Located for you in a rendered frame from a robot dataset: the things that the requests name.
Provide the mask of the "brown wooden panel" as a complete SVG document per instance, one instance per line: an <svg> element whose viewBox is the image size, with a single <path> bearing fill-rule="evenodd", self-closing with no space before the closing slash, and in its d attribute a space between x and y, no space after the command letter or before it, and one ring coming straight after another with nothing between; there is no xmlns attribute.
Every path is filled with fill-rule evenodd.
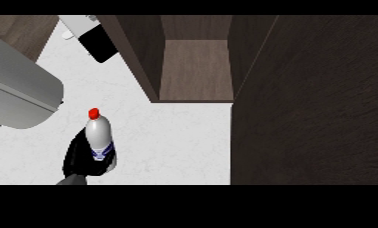
<svg viewBox="0 0 378 228"><path fill-rule="evenodd" d="M59 18L56 15L0 15L0 39L37 62Z"/></svg>

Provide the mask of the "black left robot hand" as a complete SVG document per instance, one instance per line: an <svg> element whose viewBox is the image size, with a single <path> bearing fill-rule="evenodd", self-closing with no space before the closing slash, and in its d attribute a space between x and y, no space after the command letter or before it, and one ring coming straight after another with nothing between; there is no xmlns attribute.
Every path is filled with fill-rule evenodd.
<svg viewBox="0 0 378 228"><path fill-rule="evenodd" d="M94 152L86 138L86 129L81 129L75 138L71 140L66 150L62 166L63 175L103 175L111 169L115 157L117 153L114 144L106 146L103 154Z"/></svg>

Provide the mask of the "dark wooden cabinet door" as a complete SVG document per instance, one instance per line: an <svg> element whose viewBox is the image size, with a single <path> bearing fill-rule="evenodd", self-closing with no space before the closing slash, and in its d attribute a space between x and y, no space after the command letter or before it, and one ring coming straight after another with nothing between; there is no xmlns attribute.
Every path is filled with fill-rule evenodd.
<svg viewBox="0 0 378 228"><path fill-rule="evenodd" d="M230 183L378 184L378 16L276 18L232 105Z"/></svg>

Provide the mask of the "dark wooden cabinet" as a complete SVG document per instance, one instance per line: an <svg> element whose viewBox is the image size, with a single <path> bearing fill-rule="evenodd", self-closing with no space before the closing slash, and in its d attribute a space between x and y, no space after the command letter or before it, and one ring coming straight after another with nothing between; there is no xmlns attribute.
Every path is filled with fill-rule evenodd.
<svg viewBox="0 0 378 228"><path fill-rule="evenodd" d="M235 101L275 15L102 15L151 102Z"/></svg>

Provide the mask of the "red-capped water bottle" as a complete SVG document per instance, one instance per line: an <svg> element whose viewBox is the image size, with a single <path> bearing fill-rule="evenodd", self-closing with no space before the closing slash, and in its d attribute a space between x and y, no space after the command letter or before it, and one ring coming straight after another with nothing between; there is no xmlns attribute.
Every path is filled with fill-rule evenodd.
<svg viewBox="0 0 378 228"><path fill-rule="evenodd" d="M106 172L112 171L117 166L117 153L112 140L111 123L100 110L91 108L89 110L89 121L84 129L86 139L90 145L93 159L106 164Z"/></svg>

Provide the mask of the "white and black appliance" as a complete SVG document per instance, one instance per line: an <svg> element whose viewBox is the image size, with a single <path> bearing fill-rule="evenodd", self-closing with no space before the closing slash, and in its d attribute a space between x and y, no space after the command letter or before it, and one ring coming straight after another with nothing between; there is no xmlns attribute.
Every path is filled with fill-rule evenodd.
<svg viewBox="0 0 378 228"><path fill-rule="evenodd" d="M118 53L111 38L94 15L59 15L59 19L80 44L99 63Z"/></svg>

